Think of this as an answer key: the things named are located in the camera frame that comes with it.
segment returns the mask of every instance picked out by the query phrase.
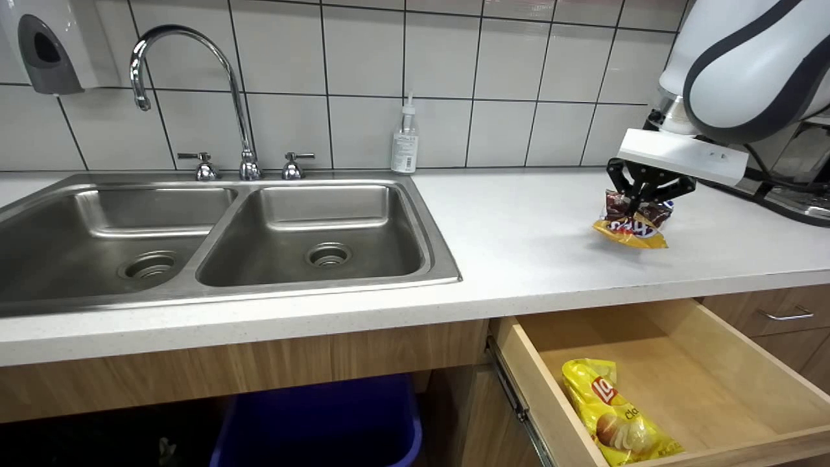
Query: white countertop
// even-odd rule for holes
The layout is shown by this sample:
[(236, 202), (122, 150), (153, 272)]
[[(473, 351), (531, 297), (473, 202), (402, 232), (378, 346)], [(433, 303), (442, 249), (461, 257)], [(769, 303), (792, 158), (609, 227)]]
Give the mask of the white countertop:
[[(0, 202), (50, 181), (4, 178)], [(705, 188), (678, 201), (670, 249), (633, 251), (592, 232), (603, 172), (447, 172), (416, 184), (461, 284), (0, 319), (0, 367), (830, 284), (827, 228)]]

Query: snack bag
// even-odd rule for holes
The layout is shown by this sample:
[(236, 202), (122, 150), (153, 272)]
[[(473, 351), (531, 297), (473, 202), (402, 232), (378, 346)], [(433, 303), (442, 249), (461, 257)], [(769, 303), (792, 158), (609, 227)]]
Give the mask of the snack bag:
[(668, 249), (670, 244), (660, 227), (673, 218), (673, 214), (673, 202), (640, 202), (639, 211), (630, 214), (630, 201), (608, 191), (605, 218), (594, 224), (594, 232), (630, 249)]
[(670, 458), (682, 447), (639, 414), (617, 388), (617, 364), (574, 358), (563, 367), (568, 398), (609, 467)]

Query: double sink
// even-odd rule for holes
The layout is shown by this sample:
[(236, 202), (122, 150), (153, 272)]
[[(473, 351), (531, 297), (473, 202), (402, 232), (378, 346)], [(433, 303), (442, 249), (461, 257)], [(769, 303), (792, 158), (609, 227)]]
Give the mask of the double sink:
[(407, 178), (70, 178), (0, 211), (0, 318), (451, 281)]

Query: faucet handle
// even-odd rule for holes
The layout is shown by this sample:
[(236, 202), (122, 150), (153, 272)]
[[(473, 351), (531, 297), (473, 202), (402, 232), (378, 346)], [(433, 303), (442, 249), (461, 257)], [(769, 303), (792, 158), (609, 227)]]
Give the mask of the faucet handle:
[(314, 158), (314, 154), (285, 154), (282, 179), (303, 179), (298, 158)]
[(177, 158), (186, 162), (201, 162), (194, 179), (197, 181), (212, 181), (219, 179), (215, 168), (211, 166), (211, 154), (177, 154)]

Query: faucet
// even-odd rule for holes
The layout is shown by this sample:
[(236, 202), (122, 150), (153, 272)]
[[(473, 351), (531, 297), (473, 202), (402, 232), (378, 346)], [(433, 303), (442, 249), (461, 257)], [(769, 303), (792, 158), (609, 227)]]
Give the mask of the faucet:
[(162, 36), (190, 36), (190, 39), (201, 43), (203, 48), (207, 48), (212, 53), (212, 58), (224, 66), (224, 71), (228, 72), (234, 111), (236, 111), (238, 132), (241, 132), (238, 179), (260, 179), (260, 166), (256, 166), (256, 155), (254, 155), (254, 145), (251, 145), (251, 126), (246, 119), (246, 111), (241, 110), (241, 91), (238, 91), (236, 72), (231, 67), (231, 61), (224, 56), (224, 49), (219, 49), (219, 45), (212, 45), (206, 34), (186, 28), (186, 27), (167, 24), (167, 27), (145, 31), (136, 43), (133, 56), (131, 56), (131, 87), (136, 95), (136, 107), (144, 111), (151, 110), (144, 71), (145, 71), (145, 56), (149, 56), (151, 45), (158, 43)]

